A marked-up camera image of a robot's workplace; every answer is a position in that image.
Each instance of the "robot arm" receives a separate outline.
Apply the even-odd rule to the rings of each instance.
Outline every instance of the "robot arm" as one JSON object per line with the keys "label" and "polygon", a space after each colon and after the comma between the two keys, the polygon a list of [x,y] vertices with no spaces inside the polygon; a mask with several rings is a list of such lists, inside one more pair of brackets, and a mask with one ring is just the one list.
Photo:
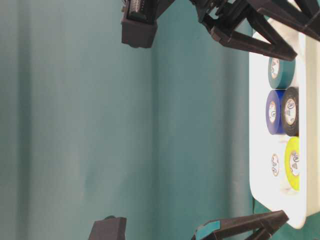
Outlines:
{"label": "robot arm", "polygon": [[[132,47],[151,48],[157,18],[175,0],[126,0],[122,20],[122,42]],[[300,8],[287,0],[190,0],[198,21],[221,45],[247,52],[292,61],[297,53],[268,23],[271,17],[299,32],[320,41],[320,8],[317,0],[295,0]],[[210,13],[216,9],[216,19]],[[237,32],[247,19],[253,29],[269,43]]]}

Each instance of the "green curtain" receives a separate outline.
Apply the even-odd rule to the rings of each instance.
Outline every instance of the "green curtain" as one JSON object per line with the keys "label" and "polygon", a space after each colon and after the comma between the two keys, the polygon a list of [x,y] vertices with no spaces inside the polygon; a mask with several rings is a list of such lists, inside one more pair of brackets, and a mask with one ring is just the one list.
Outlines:
{"label": "green curtain", "polygon": [[190,239],[252,213],[248,54],[187,0],[133,49],[121,7],[0,2],[1,239],[86,240],[108,215],[128,218],[128,240]]}

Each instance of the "white tray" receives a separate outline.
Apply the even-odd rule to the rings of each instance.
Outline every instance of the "white tray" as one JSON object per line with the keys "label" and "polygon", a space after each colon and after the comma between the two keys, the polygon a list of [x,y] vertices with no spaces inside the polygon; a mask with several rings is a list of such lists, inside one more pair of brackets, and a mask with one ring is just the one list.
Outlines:
{"label": "white tray", "polygon": [[[269,57],[255,53],[249,56],[250,189],[256,200],[271,211],[284,210],[288,223],[300,229],[307,216],[320,211],[320,44],[273,19],[269,22],[298,53],[291,86],[299,89],[300,191],[284,190],[286,175],[275,178],[272,173],[272,155],[284,153],[290,137],[268,131]],[[253,37],[263,40],[258,33]]]}

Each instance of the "black plastic part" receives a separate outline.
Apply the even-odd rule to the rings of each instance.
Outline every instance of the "black plastic part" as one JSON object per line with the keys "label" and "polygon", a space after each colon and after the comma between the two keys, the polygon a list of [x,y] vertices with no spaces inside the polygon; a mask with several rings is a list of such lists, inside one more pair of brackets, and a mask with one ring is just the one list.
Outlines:
{"label": "black plastic part", "polygon": [[95,221],[88,240],[126,240],[127,219],[124,217],[107,217]]}
{"label": "black plastic part", "polygon": [[317,0],[295,0],[301,11],[287,0],[246,1],[259,13],[320,41],[320,8]]}
{"label": "black plastic part", "polygon": [[151,48],[156,32],[157,22],[153,24],[140,22],[128,18],[130,1],[127,0],[122,19],[122,43],[133,48]]}
{"label": "black plastic part", "polygon": [[128,19],[153,25],[156,19],[157,0],[130,0]]}
{"label": "black plastic part", "polygon": [[[253,9],[246,0],[236,0],[232,4],[222,2],[217,7],[219,18],[213,19],[209,14],[205,14],[202,24],[212,38],[221,45],[287,61],[292,61],[297,56],[293,48],[277,33],[265,17]],[[245,19],[269,42],[237,32],[236,28]]]}
{"label": "black plastic part", "polygon": [[246,240],[268,240],[288,220],[288,216],[282,210],[251,216],[216,220],[220,221],[220,229],[213,231],[210,235],[201,240],[222,240],[251,230],[257,231],[246,238]]}

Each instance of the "tape label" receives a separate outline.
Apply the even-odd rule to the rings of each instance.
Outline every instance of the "tape label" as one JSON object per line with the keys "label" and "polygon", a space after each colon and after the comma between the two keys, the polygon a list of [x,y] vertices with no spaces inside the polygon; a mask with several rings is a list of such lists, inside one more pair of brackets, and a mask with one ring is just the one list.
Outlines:
{"label": "tape label", "polygon": [[292,98],[289,98],[286,101],[285,109],[284,109],[285,121],[292,125],[296,121],[297,117],[297,106],[295,101]]}
{"label": "tape label", "polygon": [[273,79],[276,79],[279,74],[280,69],[280,60],[278,58],[272,58],[271,60],[271,76]]}
{"label": "tape label", "polygon": [[299,176],[299,154],[296,151],[292,151],[290,154],[290,170],[294,176]]}
{"label": "tape label", "polygon": [[276,177],[279,175],[279,169],[280,169],[279,158],[278,158],[277,154],[272,155],[271,164],[272,164],[272,173]]}
{"label": "tape label", "polygon": [[277,106],[274,101],[271,101],[269,105],[269,120],[272,124],[275,122],[276,117],[277,117]]}

